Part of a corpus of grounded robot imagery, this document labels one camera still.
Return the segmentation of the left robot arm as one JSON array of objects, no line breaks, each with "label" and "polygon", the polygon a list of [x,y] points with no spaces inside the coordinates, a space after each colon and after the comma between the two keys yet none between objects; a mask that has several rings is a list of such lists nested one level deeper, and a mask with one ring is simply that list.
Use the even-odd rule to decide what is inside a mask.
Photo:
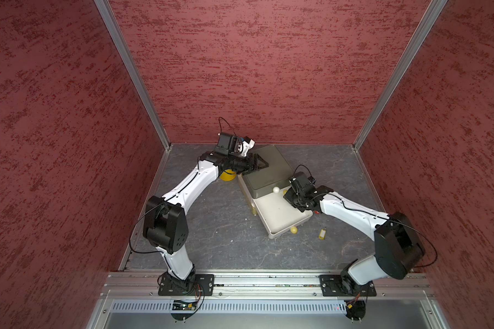
[{"label": "left robot arm", "polygon": [[265,159],[250,152],[245,156],[205,152],[179,185],[147,201],[142,234],[163,257],[171,278],[184,285],[193,281],[195,267],[185,247],[189,235],[186,215],[201,193],[227,170],[250,174],[267,167]]}]

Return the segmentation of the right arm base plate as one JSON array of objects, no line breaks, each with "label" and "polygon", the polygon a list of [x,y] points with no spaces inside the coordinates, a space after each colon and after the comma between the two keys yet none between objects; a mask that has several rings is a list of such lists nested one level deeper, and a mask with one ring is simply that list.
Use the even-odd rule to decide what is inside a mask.
[{"label": "right arm base plate", "polygon": [[376,297],[377,292],[373,282],[359,285],[349,276],[319,275],[320,287],[324,297]]}]

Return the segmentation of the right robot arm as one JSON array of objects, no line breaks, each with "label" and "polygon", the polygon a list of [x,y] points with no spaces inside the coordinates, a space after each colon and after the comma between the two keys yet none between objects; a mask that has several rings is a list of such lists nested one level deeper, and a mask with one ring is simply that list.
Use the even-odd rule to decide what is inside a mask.
[{"label": "right robot arm", "polygon": [[425,256],[425,248],[404,214],[374,211],[322,186],[309,192],[293,189],[284,200],[301,212],[332,216],[364,233],[374,242],[374,252],[352,262],[340,273],[342,290],[353,294],[369,282],[391,277],[402,280]]}]

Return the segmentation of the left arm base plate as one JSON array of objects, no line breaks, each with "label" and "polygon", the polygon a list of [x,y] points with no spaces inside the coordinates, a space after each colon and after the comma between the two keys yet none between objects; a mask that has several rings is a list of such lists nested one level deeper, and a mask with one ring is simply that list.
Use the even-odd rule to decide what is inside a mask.
[{"label": "left arm base plate", "polygon": [[175,278],[168,272],[158,278],[159,296],[212,296],[215,276],[213,274],[190,274],[186,280]]}]

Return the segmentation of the olive green drawer cabinet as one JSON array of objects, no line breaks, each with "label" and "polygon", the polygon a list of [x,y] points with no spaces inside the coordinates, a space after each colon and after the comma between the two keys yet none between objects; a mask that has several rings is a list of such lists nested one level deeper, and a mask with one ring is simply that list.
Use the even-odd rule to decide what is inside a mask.
[{"label": "olive green drawer cabinet", "polygon": [[252,152],[268,163],[266,168],[239,177],[252,199],[273,193],[274,187],[289,187],[293,169],[275,145],[267,145]]}]

